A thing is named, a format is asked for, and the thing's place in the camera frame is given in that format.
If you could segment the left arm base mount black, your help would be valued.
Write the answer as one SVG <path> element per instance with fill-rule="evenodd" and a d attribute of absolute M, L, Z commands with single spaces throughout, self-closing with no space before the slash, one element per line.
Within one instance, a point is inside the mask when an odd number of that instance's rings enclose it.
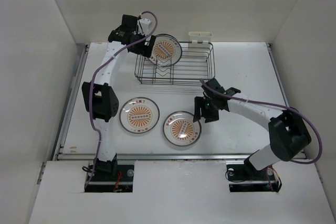
<path fill-rule="evenodd" d="M 84 184 L 84 192 L 86 193 L 132 193 L 134 179 L 134 165 L 117 165 L 113 172 L 104 172 L 96 169 L 95 174 L 91 178 L 90 173 L 93 165 L 83 167 L 87 172 Z"/>

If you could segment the red rim plate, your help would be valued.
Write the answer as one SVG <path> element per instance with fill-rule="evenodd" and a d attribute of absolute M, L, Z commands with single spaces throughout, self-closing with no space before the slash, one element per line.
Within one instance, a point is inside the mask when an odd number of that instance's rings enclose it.
<path fill-rule="evenodd" d="M 170 67 L 179 62 L 182 47 L 179 41 L 169 34 L 158 34 L 149 60 L 159 67 Z"/>

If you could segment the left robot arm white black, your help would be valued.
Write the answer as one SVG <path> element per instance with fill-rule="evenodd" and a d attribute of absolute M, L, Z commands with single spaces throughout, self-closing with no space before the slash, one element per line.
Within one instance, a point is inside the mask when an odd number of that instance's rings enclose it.
<path fill-rule="evenodd" d="M 91 168 L 83 168 L 88 180 L 98 175 L 105 180 L 112 180 L 117 176 L 116 149 L 106 132 L 119 110 L 119 100 L 112 87 L 128 53 L 150 57 L 156 39 L 153 33 L 158 20 L 153 12 L 149 14 L 152 19 L 143 18 L 142 15 L 122 16 L 121 25 L 108 36 L 107 51 L 101 65 L 94 71 L 91 80 L 81 86 L 91 127 L 98 134 L 93 165 Z"/>

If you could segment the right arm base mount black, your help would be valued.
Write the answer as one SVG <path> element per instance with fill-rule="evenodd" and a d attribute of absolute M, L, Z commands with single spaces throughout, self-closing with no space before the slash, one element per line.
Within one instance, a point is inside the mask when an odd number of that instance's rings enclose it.
<path fill-rule="evenodd" d="M 231 193 L 278 193 L 282 181 L 272 166 L 262 170 L 246 167 L 244 164 L 227 164 L 225 177 Z"/>

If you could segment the orange sunburst plate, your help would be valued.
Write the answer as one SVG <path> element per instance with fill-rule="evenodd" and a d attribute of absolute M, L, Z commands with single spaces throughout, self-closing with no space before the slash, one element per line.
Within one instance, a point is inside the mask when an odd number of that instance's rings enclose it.
<path fill-rule="evenodd" d="M 194 122 L 194 115 L 187 111 L 171 113 L 163 122 L 163 135 L 172 145 L 188 147 L 195 144 L 202 135 L 202 125 Z"/>
<path fill-rule="evenodd" d="M 130 133 L 147 133 L 155 128 L 160 119 L 160 109 L 151 99 L 136 97 L 127 101 L 120 109 L 121 126 Z"/>

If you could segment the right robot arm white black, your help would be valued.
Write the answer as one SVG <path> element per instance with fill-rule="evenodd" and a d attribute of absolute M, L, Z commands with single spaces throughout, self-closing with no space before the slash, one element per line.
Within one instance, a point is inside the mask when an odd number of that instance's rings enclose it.
<path fill-rule="evenodd" d="M 242 165 L 233 169 L 238 180 L 259 180 L 262 172 L 279 161 L 291 161 L 311 143 L 311 136 L 299 112 L 293 108 L 250 100 L 236 88 L 224 89 L 212 78 L 201 80 L 203 96 L 194 99 L 195 122 L 219 119 L 225 110 L 245 117 L 264 128 L 269 144 L 249 155 Z"/>

